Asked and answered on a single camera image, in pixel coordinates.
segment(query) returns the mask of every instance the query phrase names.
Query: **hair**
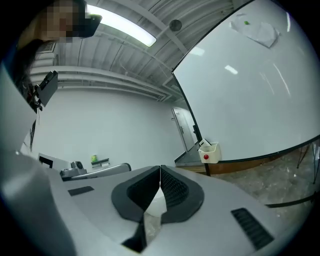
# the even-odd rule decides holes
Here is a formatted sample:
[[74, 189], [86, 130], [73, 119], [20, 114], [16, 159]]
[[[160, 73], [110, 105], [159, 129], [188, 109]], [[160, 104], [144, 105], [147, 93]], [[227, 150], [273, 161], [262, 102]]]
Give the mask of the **hair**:
[[[79, 20], [85, 18], [85, 11], [86, 11], [86, 2], [84, 0], [72, 0], [74, 3], [78, 5], [78, 13], [79, 15], [77, 18]], [[74, 24], [73, 30], [76, 31], [79, 25]], [[32, 94], [34, 93], [34, 87], [30, 80], [30, 69], [32, 63], [35, 61], [36, 53], [38, 49], [48, 42], [44, 42], [40, 39], [35, 39], [30, 42], [28, 45], [20, 49], [14, 56], [12, 62], [12, 77], [13, 82], [16, 85], [17, 89], [24, 97], [24, 99], [29, 103], [30, 107], [34, 110], [35, 113], [38, 113], [38, 108], [32, 99]], [[36, 121], [34, 121], [31, 129], [30, 129], [30, 150], [32, 151], [32, 145], [34, 142], [36, 131]]]

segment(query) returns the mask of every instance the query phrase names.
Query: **gray vent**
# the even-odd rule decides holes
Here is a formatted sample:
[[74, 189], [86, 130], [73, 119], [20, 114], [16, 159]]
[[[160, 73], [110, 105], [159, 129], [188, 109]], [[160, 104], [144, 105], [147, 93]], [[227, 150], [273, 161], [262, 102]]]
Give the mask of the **gray vent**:
[[55, 46], [56, 46], [55, 42], [45, 43], [39, 48], [37, 53], [38, 54], [53, 53]]

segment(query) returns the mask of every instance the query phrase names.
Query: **door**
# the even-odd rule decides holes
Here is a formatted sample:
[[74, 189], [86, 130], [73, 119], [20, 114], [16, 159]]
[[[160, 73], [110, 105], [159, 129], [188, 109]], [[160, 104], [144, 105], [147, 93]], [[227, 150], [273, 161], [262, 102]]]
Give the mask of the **door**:
[[186, 118], [184, 116], [182, 109], [173, 107], [172, 110], [175, 116], [176, 123], [178, 125], [178, 129], [180, 131], [185, 149], [188, 152], [195, 145], [188, 123], [186, 121]]

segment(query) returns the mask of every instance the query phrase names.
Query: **whiteboard frame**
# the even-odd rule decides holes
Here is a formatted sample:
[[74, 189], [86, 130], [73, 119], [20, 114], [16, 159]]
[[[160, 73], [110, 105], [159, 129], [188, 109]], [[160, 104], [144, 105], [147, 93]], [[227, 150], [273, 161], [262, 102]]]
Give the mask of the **whiteboard frame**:
[[[197, 124], [195, 115], [194, 115], [194, 113], [193, 113], [193, 111], [192, 111], [192, 109], [191, 109], [191, 107], [190, 107], [190, 105], [189, 105], [188, 99], [187, 99], [187, 97], [186, 97], [186, 95], [185, 95], [182, 87], [180, 86], [180, 83], [179, 83], [178, 79], [176, 78], [176, 76], [175, 76], [175, 74], [174, 74], [174, 71], [175, 71], [176, 68], [180, 65], [180, 63], [184, 60], [184, 58], [189, 54], [189, 52], [192, 51], [192, 50], [193, 50], [208, 34], [210, 34], [217, 26], [219, 26], [219, 25], [220, 25], [221, 23], [223, 23], [226, 19], [228, 19], [231, 15], [233, 15], [233, 14], [236, 13], [236, 12], [238, 12], [238, 11], [241, 10], [243, 7], [245, 7], [246, 5], [252, 3], [253, 1], [255, 1], [255, 0], [250, 0], [250, 1], [246, 2], [245, 4], [241, 5], [240, 7], [238, 7], [237, 9], [235, 9], [234, 11], [232, 11], [231, 13], [229, 13], [226, 17], [224, 17], [219, 23], [217, 23], [216, 25], [214, 25], [207, 33], [205, 33], [205, 34], [201, 37], [201, 39], [200, 39], [192, 48], [190, 48], [190, 50], [182, 57], [182, 59], [178, 62], [178, 64], [177, 64], [177, 65], [172, 69], [172, 71], [171, 71], [171, 74], [172, 74], [172, 76], [173, 76], [176, 84], [178, 85], [178, 87], [179, 87], [179, 89], [180, 89], [180, 91], [181, 91], [181, 93], [182, 93], [182, 96], [183, 96], [183, 98], [184, 98], [184, 100], [185, 100], [185, 102], [186, 102], [186, 105], [187, 105], [187, 107], [188, 107], [188, 109], [189, 109], [189, 111], [190, 111], [190, 113], [191, 113], [192, 119], [193, 119], [194, 124], [195, 124], [195, 126], [196, 126], [196, 128], [197, 128], [197, 130], [198, 130], [198, 133], [199, 133], [199, 134], [198, 134], [198, 135], [199, 135], [199, 138], [200, 138], [201, 140], [203, 139], [203, 137], [202, 137], [202, 135], [201, 135], [201, 131], [200, 131], [199, 126], [198, 126], [198, 124]], [[272, 1], [272, 2], [273, 2], [274, 4], [276, 4], [277, 6], [279, 6], [281, 9], [284, 10], [284, 8], [283, 8], [282, 6], [280, 6], [277, 2], [274, 2], [274, 1]], [[276, 152], [273, 152], [273, 153], [270, 153], [270, 154], [264, 154], [264, 155], [260, 155], [260, 156], [249, 157], [249, 158], [233, 159], [233, 160], [221, 160], [221, 161], [219, 161], [218, 163], [219, 163], [219, 164], [223, 164], [223, 163], [236, 163], [236, 162], [253, 161], [253, 160], [258, 160], [258, 159], [263, 159], [263, 158], [268, 158], [268, 157], [280, 155], [280, 154], [285, 154], [285, 153], [289, 153], [289, 152], [291, 152], [291, 151], [294, 151], [294, 150], [296, 150], [296, 149], [298, 149], [298, 148], [301, 148], [301, 147], [303, 147], [303, 146], [305, 146], [305, 145], [308, 145], [308, 144], [316, 141], [317, 139], [320, 139], [320, 134], [317, 135], [316, 137], [312, 138], [312, 139], [307, 140], [306, 142], [300, 143], [300, 144], [298, 144], [298, 145], [296, 145], [296, 146], [293, 146], [293, 147], [290, 147], [290, 148], [287, 148], [287, 149], [284, 149], [284, 150], [281, 150], [281, 151], [276, 151]], [[206, 174], [207, 174], [208, 176], [210, 176], [210, 170], [209, 170], [208, 164], [205, 163], [204, 166], [205, 166]]]

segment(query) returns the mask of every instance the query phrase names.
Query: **ceiling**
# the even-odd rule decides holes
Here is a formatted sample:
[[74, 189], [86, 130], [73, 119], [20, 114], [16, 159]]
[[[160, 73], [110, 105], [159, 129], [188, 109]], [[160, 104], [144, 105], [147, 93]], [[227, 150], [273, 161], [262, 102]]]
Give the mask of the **ceiling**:
[[[119, 30], [100, 24], [93, 37], [59, 42], [54, 49], [54, 65], [63, 66], [55, 67], [59, 72], [59, 87], [104, 87], [158, 101], [179, 101], [182, 95], [177, 86], [172, 86], [175, 84], [172, 69], [206, 32], [234, 10], [235, 1], [88, 0], [87, 3], [125, 17], [157, 41], [147, 47]], [[172, 20], [182, 22], [179, 31], [168, 28]], [[47, 65], [36, 65], [31, 75], [39, 80], [49, 68], [52, 70]]]

